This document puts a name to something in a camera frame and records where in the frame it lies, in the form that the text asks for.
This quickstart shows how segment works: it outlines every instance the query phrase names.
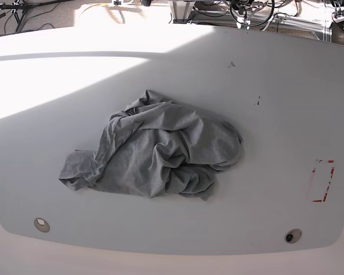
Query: black cable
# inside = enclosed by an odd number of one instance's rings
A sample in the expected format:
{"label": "black cable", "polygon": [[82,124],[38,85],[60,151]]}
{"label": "black cable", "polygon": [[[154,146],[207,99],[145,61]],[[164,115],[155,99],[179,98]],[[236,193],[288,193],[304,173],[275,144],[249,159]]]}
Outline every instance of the black cable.
{"label": "black cable", "polygon": [[287,13],[275,13],[274,16],[272,17],[271,19],[271,22],[270,24],[274,21],[274,18],[276,17],[277,18],[277,24],[276,24],[276,32],[279,32],[279,14],[283,14],[283,15],[287,15],[287,16],[293,16],[293,17],[297,17],[298,14],[299,14],[299,8],[298,8],[298,5],[297,5],[297,2],[295,1],[296,3],[296,8],[297,8],[297,13],[295,15],[289,15]]}
{"label": "black cable", "polygon": [[57,8],[59,4],[61,4],[61,3],[58,3],[55,7],[52,8],[52,10],[46,11],[46,12],[44,12],[44,13],[39,13],[39,14],[36,14],[36,15],[34,15],[34,16],[29,17],[29,18],[24,22],[24,24],[23,24],[23,26],[22,26],[22,29],[24,28],[25,24],[27,24],[27,22],[28,22],[30,19],[32,19],[32,18],[34,18],[34,17],[37,17],[37,16],[40,16],[40,15],[43,15],[43,14],[46,14],[46,13],[50,13],[50,12],[53,11],[55,8]]}
{"label": "black cable", "polygon": [[10,11],[7,11],[7,12],[5,12],[5,13],[1,13],[1,14],[0,14],[0,19],[3,18],[4,16],[6,16],[8,13],[10,13]]}
{"label": "black cable", "polygon": [[241,24],[242,26],[246,26],[246,27],[256,27],[256,26],[260,26],[262,24],[265,24],[266,22],[268,22],[270,20],[270,18],[272,17],[273,13],[274,13],[274,7],[275,7],[275,0],[271,0],[271,10],[270,10],[270,14],[269,16],[261,23],[256,23],[256,24],[245,24],[245,23],[241,23],[237,20],[236,17],[234,17],[234,14],[233,14],[233,11],[232,11],[232,7],[233,7],[233,0],[230,2],[230,5],[229,5],[229,12],[231,14],[231,16],[233,17],[233,19]]}
{"label": "black cable", "polygon": [[195,14],[191,17],[190,25],[193,23],[194,18],[195,18]]}
{"label": "black cable", "polygon": [[278,33],[279,32],[279,15],[278,15],[278,13],[276,13],[275,15],[276,15],[276,19],[277,19],[276,32]]}
{"label": "black cable", "polygon": [[6,34],[6,24],[7,22],[9,21],[9,19],[13,16],[13,13],[8,17],[8,19],[5,21],[5,24],[4,24],[4,33]]}
{"label": "black cable", "polygon": [[46,24],[43,24],[41,27],[39,27],[37,30],[42,29],[42,28],[43,28],[44,26],[46,26],[46,25],[49,25],[49,26],[52,27],[52,29],[55,29],[55,27],[54,27],[51,23],[46,23]]}
{"label": "black cable", "polygon": [[205,16],[207,16],[207,17],[213,17],[213,18],[225,16],[225,15],[229,12],[229,10],[227,10],[225,13],[222,13],[222,14],[220,14],[220,15],[218,15],[218,16],[212,16],[212,15],[207,15],[206,13],[202,13],[201,11],[198,11],[197,9],[195,9],[195,7],[193,7],[193,9],[194,9],[196,12],[198,12],[198,13],[200,13],[200,14],[202,14],[202,15],[205,15]]}

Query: gray fabric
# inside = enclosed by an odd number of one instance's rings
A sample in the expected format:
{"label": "gray fabric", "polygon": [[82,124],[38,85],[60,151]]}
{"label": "gray fabric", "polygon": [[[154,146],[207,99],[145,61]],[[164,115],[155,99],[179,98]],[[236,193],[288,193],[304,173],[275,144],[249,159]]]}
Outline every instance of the gray fabric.
{"label": "gray fabric", "polygon": [[111,116],[98,150],[68,155],[59,180],[72,190],[208,199],[215,173],[238,162],[240,136],[229,123],[152,91]]}

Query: white surface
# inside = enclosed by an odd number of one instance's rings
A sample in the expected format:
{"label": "white surface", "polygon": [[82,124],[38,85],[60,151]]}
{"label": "white surface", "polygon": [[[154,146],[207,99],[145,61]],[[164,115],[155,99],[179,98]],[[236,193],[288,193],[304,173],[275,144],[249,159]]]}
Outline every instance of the white surface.
{"label": "white surface", "polygon": [[344,275],[344,231],[332,246],[241,256],[169,256],[63,245],[0,226],[0,275]]}
{"label": "white surface", "polygon": [[[0,83],[2,226],[55,242],[163,254],[334,243],[344,224],[344,83],[332,72],[339,58],[344,68],[344,47],[210,26],[145,30],[112,29],[113,37],[133,38],[117,43],[100,35],[111,30],[0,38],[0,78],[12,66],[33,80],[18,85],[16,73],[17,81]],[[10,52],[9,42],[18,47]],[[145,89],[218,112],[242,134],[245,158],[219,176],[211,201],[72,192],[57,180],[66,154],[97,148],[110,114]],[[316,159],[336,161],[322,203],[307,197]],[[49,233],[35,229],[36,217],[49,222]],[[289,245],[284,235],[294,228],[303,236]]]}

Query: hole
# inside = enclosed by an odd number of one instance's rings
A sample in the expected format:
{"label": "hole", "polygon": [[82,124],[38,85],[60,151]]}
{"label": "hole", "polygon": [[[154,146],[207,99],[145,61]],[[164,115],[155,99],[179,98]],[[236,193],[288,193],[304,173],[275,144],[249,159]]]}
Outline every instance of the hole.
{"label": "hole", "polygon": [[302,237],[301,229],[293,229],[286,234],[284,239],[287,243],[296,243],[299,241],[301,237]]}
{"label": "hole", "polygon": [[45,221],[44,221],[43,219],[37,219],[37,222],[38,222],[41,226],[45,225]]}
{"label": "hole", "polygon": [[34,226],[43,233],[47,233],[50,231],[50,225],[48,224],[47,221],[45,221],[42,218],[36,218],[34,219]]}

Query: cable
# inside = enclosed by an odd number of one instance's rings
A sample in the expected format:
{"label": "cable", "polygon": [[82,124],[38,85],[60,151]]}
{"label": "cable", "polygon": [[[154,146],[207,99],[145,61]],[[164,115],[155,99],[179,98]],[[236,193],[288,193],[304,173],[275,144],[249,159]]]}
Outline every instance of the cable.
{"label": "cable", "polygon": [[239,21],[238,21],[238,17],[237,17],[237,18],[234,17],[232,7],[233,7],[233,0],[231,0],[231,2],[230,2],[230,5],[229,5],[229,12],[230,12],[231,16],[233,17],[233,19],[234,19],[237,23],[241,24],[242,26],[246,26],[246,27],[255,27],[255,26],[260,26],[260,25],[262,25],[262,24],[265,24],[266,22],[268,22],[268,21],[270,20],[270,18],[272,17],[272,15],[273,15],[273,13],[274,13],[275,0],[271,0],[271,9],[270,9],[270,14],[269,14],[269,16],[268,16],[263,22],[261,22],[261,23],[256,23],[256,24],[245,24],[245,23],[243,23],[243,22],[242,22],[242,23],[239,22]]}
{"label": "cable", "polygon": [[296,1],[296,0],[295,0],[295,3],[296,3],[296,8],[297,8],[297,13],[296,13],[295,15],[289,15],[289,14],[287,14],[287,13],[280,13],[280,12],[277,12],[277,13],[275,13],[275,14],[273,15],[271,21],[268,21],[268,23],[266,24],[266,26],[265,26],[263,29],[261,29],[261,30],[262,30],[262,31],[265,31],[265,30],[268,28],[268,26],[274,21],[274,18],[276,17],[276,18],[277,18],[276,32],[278,32],[278,30],[279,30],[279,14],[284,14],[284,15],[287,15],[287,16],[297,17],[298,14],[299,14],[299,8],[298,8],[297,1]]}
{"label": "cable", "polygon": [[3,18],[3,17],[5,17],[8,13],[10,13],[10,11],[7,11],[7,12],[5,12],[5,13],[1,13],[1,14],[0,14],[0,19]]}
{"label": "cable", "polygon": [[5,24],[4,24],[4,33],[6,34],[6,24],[7,22],[9,21],[9,19],[13,16],[13,13],[8,17],[8,19],[5,21]]}
{"label": "cable", "polygon": [[50,13],[50,12],[53,11],[55,8],[57,8],[59,4],[61,4],[61,2],[58,3],[55,7],[53,7],[52,10],[46,11],[46,12],[44,12],[44,13],[39,13],[39,14],[36,14],[36,15],[34,15],[34,16],[29,17],[29,18],[24,22],[24,24],[23,24],[23,26],[22,26],[22,29],[24,28],[24,26],[27,24],[27,22],[28,22],[29,20],[31,20],[31,19],[34,18],[34,17],[37,17],[37,16],[40,16],[40,15],[46,14],[46,13]]}
{"label": "cable", "polygon": [[191,17],[190,25],[193,23],[194,18],[195,18],[195,14]]}
{"label": "cable", "polygon": [[77,22],[79,21],[80,17],[82,16],[83,13],[85,13],[86,10],[89,10],[90,8],[92,7],[96,7],[96,6],[102,6],[102,7],[109,7],[108,4],[105,4],[105,3],[98,3],[98,4],[94,4],[92,6],[89,6],[89,7],[86,7],[78,16],[77,18]]}
{"label": "cable", "polygon": [[49,26],[52,27],[52,29],[55,29],[55,27],[54,27],[51,23],[46,23],[46,24],[43,24],[42,26],[40,26],[37,30],[42,29],[42,28],[43,28],[44,26],[46,26],[46,25],[49,25]]}

